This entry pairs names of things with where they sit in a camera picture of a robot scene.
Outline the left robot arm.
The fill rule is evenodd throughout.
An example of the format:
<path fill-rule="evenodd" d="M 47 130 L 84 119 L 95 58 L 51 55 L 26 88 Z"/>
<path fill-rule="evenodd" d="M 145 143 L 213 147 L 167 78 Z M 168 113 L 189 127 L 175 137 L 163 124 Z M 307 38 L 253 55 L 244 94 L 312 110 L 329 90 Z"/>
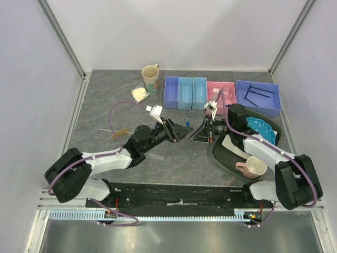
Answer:
<path fill-rule="evenodd" d="M 48 193 L 60 203 L 82 197 L 96 199 L 103 207 L 111 207 L 116 199 L 112 186 L 107 180 L 93 179 L 94 175 L 135 167 L 154 147 L 165 141 L 179 142 L 192 131 L 192 127 L 164 118 L 153 129 L 147 125 L 138 126 L 121 150 L 85 153 L 70 148 L 44 174 L 49 184 Z"/>

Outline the glass flask with stopper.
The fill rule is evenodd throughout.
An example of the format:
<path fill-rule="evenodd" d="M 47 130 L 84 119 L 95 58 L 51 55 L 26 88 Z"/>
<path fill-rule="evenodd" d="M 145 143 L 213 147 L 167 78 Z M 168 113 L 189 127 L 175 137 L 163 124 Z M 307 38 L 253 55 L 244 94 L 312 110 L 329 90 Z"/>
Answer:
<path fill-rule="evenodd" d="M 225 99 L 228 101 L 228 100 L 232 100 L 232 99 L 235 99 L 235 95 L 234 95 L 234 92 L 233 92 L 233 89 L 229 86 L 224 86 L 222 88 L 213 88 L 213 94 L 212 94 L 212 99 L 216 99 L 217 96 L 218 96 L 218 93 L 220 91 L 220 89 L 223 90 L 223 93 L 224 93 L 224 96 L 225 96 Z"/>

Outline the bag of white powder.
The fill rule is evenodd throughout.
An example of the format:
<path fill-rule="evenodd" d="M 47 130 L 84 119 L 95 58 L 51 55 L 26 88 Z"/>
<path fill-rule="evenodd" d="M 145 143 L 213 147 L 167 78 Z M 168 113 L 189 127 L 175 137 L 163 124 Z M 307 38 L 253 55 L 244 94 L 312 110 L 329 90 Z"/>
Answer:
<path fill-rule="evenodd" d="M 150 93 L 146 90 L 144 83 L 139 83 L 138 86 L 131 91 L 131 94 L 135 102 L 140 103 L 145 100 Z"/>

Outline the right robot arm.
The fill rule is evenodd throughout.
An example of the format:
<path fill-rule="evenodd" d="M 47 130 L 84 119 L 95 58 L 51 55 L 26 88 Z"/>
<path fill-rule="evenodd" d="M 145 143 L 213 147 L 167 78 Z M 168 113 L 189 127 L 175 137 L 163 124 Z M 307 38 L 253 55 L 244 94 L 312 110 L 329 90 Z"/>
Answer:
<path fill-rule="evenodd" d="M 262 114 L 231 104 L 219 119 L 207 114 L 190 140 L 212 143 L 215 163 L 247 182 L 241 194 L 246 207 L 268 200 L 287 210 L 312 208 L 323 196 L 313 162 L 277 147 L 281 134 Z"/>

